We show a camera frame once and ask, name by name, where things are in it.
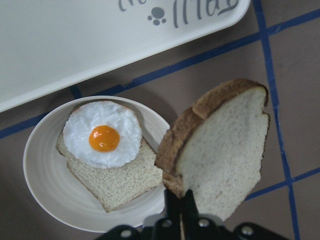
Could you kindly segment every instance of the screw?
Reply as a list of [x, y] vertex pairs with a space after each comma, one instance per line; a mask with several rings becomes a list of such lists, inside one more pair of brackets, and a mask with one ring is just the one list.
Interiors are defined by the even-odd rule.
[[122, 238], [128, 238], [131, 236], [131, 231], [130, 230], [123, 230], [121, 233], [120, 233], [120, 236]]
[[210, 222], [208, 219], [205, 219], [205, 218], [201, 218], [199, 221], [198, 221], [198, 224], [200, 227], [202, 228], [206, 228], [209, 226]]
[[241, 232], [246, 236], [251, 236], [254, 234], [254, 230], [250, 226], [243, 226]]

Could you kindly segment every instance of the plate rim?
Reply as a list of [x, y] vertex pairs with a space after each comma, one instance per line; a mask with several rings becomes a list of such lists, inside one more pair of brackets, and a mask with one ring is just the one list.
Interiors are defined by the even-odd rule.
[[[168, 122], [162, 117], [160, 116], [156, 111], [154, 111], [153, 109], [149, 108], [148, 106], [137, 102], [135, 100], [131, 100], [125, 97], [120, 97], [120, 96], [112, 96], [112, 95], [96, 95], [96, 96], [86, 96], [86, 97], [81, 97], [81, 98], [77, 98], [71, 101], [68, 101], [58, 107], [56, 107], [55, 109], [53, 109], [52, 111], [50, 111], [48, 114], [46, 114], [34, 127], [34, 129], [32, 130], [32, 132], [30, 133], [27, 142], [25, 144], [24, 147], [24, 152], [23, 152], [23, 175], [24, 175], [24, 179], [25, 182], [27, 184], [28, 190], [31, 193], [31, 195], [33, 196], [33, 198], [36, 200], [36, 202], [49, 214], [51, 215], [53, 218], [55, 218], [56, 220], [60, 221], [61, 223], [66, 224], [67, 226], [73, 227], [75, 229], [79, 229], [79, 230], [83, 230], [86, 232], [92, 232], [92, 233], [105, 233], [105, 230], [92, 230], [92, 229], [88, 229], [88, 228], [84, 228], [84, 227], [79, 227], [76, 226], [75, 224], [71, 224], [69, 222], [67, 222], [66, 220], [61, 219], [60, 217], [57, 217], [54, 213], [52, 213], [51, 211], [48, 210], [47, 207], [44, 206], [44, 204], [38, 199], [36, 193], [33, 191], [33, 187], [30, 183], [29, 177], [28, 177], [28, 171], [27, 171], [27, 154], [28, 154], [28, 150], [30, 147], [30, 144], [32, 142], [32, 139], [34, 137], [34, 135], [36, 134], [36, 132], [38, 131], [38, 129], [40, 128], [40, 126], [42, 125], [43, 122], [45, 122], [48, 118], [50, 118], [52, 115], [54, 115], [56, 112], [58, 112], [59, 110], [73, 105], [73, 104], [77, 104], [77, 103], [83, 103], [83, 102], [89, 102], [89, 101], [93, 101], [93, 100], [116, 100], [116, 101], [123, 101], [126, 103], [130, 103], [130, 104], [134, 104], [137, 106], [140, 106], [141, 108], [147, 109], [148, 111], [152, 112], [152, 114], [154, 114], [159, 120], [161, 120], [161, 122], [166, 125], [166, 128], [169, 129], [170, 125], [168, 124]], [[157, 187], [161, 187], [163, 190], [165, 189], [165, 187], [163, 185], [159, 185], [156, 186]]]

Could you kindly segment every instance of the bread crust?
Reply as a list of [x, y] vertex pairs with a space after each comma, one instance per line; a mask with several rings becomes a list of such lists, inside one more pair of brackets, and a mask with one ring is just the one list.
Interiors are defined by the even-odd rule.
[[205, 93], [176, 119], [164, 135], [154, 163], [163, 170], [164, 186], [178, 198], [182, 198], [187, 190], [183, 188], [183, 176], [177, 171], [177, 163], [188, 139], [197, 127], [203, 124], [222, 104], [251, 88], [261, 88], [265, 91], [264, 106], [266, 106], [268, 90], [264, 85], [245, 78], [236, 78]]

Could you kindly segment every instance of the blue tape line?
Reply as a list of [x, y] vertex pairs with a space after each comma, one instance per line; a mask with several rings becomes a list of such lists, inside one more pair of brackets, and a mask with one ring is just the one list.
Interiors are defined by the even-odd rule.
[[256, 197], [259, 197], [259, 196], [267, 194], [267, 193], [270, 193], [270, 192], [272, 192], [274, 190], [286, 187], [287, 185], [288, 185], [287, 181], [282, 181], [282, 182], [279, 182], [279, 183], [277, 183], [275, 185], [272, 185], [272, 186], [266, 187], [264, 189], [261, 189], [259, 191], [255, 191], [255, 192], [249, 194], [246, 197], [245, 201], [250, 200], [250, 199], [254, 199]]
[[80, 89], [78, 88], [77, 85], [70, 86], [69, 90], [72, 93], [74, 99], [80, 99], [80, 98], [83, 97], [82, 94], [81, 94], [81, 91], [80, 91]]
[[274, 35], [277, 34], [287, 28], [291, 28], [306, 22], [309, 22], [311, 20], [317, 19], [320, 17], [320, 9], [308, 12], [306, 14], [303, 14], [301, 16], [295, 17], [293, 19], [290, 19], [288, 21], [282, 22], [280, 24], [276, 24], [274, 26], [271, 26], [267, 29], [268, 35]]
[[292, 185], [292, 184], [294, 184], [294, 183], [296, 183], [298, 181], [301, 181], [303, 179], [307, 179], [307, 178], [309, 178], [309, 177], [311, 177], [313, 175], [316, 175], [316, 174], [320, 174], [320, 167], [318, 167], [316, 169], [313, 169], [313, 170], [310, 170], [310, 171], [307, 171], [307, 172], [305, 172], [305, 173], [303, 173], [301, 175], [298, 175], [296, 177], [292, 177], [292, 178], [290, 178], [288, 180], [279, 182], [279, 183], [277, 183], [275, 185], [268, 186], [268, 187], [263, 188], [263, 189], [261, 189], [259, 191], [255, 191], [255, 192], [249, 194], [246, 197], [245, 201], [250, 200], [250, 199], [254, 199], [256, 197], [259, 197], [261, 195], [267, 194], [267, 193], [272, 192], [274, 190], [277, 190], [277, 189], [280, 189], [280, 188], [283, 188], [283, 187], [287, 187], [288, 185]]
[[320, 167], [316, 168], [316, 169], [313, 169], [313, 170], [310, 170], [310, 171], [307, 171], [299, 176], [295, 176], [292, 178], [292, 182], [295, 183], [297, 181], [300, 181], [300, 180], [303, 180], [303, 179], [306, 179], [306, 178], [309, 178], [313, 175], [316, 175], [316, 174], [320, 174]]
[[28, 120], [19, 122], [15, 125], [12, 125], [12, 126], [9, 126], [7, 128], [0, 130], [0, 139], [3, 139], [3, 138], [8, 137], [12, 134], [18, 133], [22, 130], [25, 130], [27, 128], [30, 128], [30, 127], [37, 125], [41, 121], [41, 119], [43, 119], [47, 114], [48, 114], [47, 112], [43, 113], [41, 115], [32, 117]]
[[177, 72], [179, 70], [188, 68], [188, 67], [190, 67], [192, 65], [204, 62], [204, 61], [212, 59], [212, 58], [214, 58], [216, 56], [219, 56], [219, 55], [225, 54], [227, 52], [230, 52], [232, 50], [238, 49], [240, 47], [246, 46], [246, 45], [251, 44], [253, 42], [256, 42], [258, 40], [260, 40], [259, 33], [251, 34], [249, 36], [246, 36], [246, 37], [240, 38], [238, 40], [232, 41], [230, 43], [227, 43], [225, 45], [216, 47], [216, 48], [214, 48], [212, 50], [209, 50], [209, 51], [206, 51], [204, 53], [198, 54], [196, 56], [193, 56], [193, 57], [187, 58], [185, 60], [179, 61], [179, 62], [177, 62], [177, 63], [175, 63], [173, 65], [166, 66], [166, 67], [163, 67], [163, 68], [161, 68], [159, 70], [156, 70], [156, 71], [147, 73], [145, 75], [136, 77], [136, 78], [134, 78], [132, 80], [131, 83], [129, 83], [126, 86], [116, 85], [116, 86], [108, 88], [106, 90], [99, 91], [99, 92], [95, 93], [94, 96], [118, 94], [118, 93], [123, 92], [125, 90], [132, 89], [134, 87], [137, 87], [137, 86], [140, 86], [142, 84], [148, 83], [148, 82], [150, 82], [152, 80], [159, 79], [161, 77], [164, 77], [164, 76], [167, 76], [169, 74], [175, 73], [175, 72]]
[[273, 67], [273, 60], [271, 54], [271, 48], [269, 43], [269, 36], [268, 30], [266, 26], [265, 16], [261, 4], [261, 0], [253, 0], [253, 6], [256, 14], [256, 18], [258, 21], [259, 31], [261, 35], [261, 42], [265, 60], [265, 68], [267, 73], [267, 79], [270, 89], [270, 95], [272, 99], [273, 111], [275, 116], [275, 124], [278, 134], [279, 146], [281, 151], [281, 159], [282, 165], [284, 170], [284, 175], [286, 178], [286, 182], [288, 183], [288, 198], [289, 198], [289, 205], [291, 211], [291, 220], [292, 220], [292, 227], [294, 232], [295, 240], [300, 240], [300, 233], [299, 233], [299, 224], [298, 224], [298, 216], [297, 216], [297, 207], [295, 201], [295, 195], [293, 191], [293, 186], [291, 182], [291, 174], [290, 174], [290, 167], [287, 162], [286, 152], [284, 150], [283, 138], [280, 130], [279, 124], [279, 98], [276, 88], [276, 78], [275, 72]]

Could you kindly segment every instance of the white bread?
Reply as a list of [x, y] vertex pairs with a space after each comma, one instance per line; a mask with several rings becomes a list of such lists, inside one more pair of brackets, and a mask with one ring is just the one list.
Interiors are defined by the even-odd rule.
[[260, 180], [269, 128], [265, 86], [234, 79], [207, 92], [170, 126], [155, 164], [182, 198], [193, 191], [200, 213], [223, 221]]
[[121, 167], [93, 167], [75, 158], [67, 149], [63, 133], [57, 150], [66, 158], [66, 166], [109, 213], [162, 183], [162, 170], [154, 165], [156, 154], [142, 138], [134, 160]]

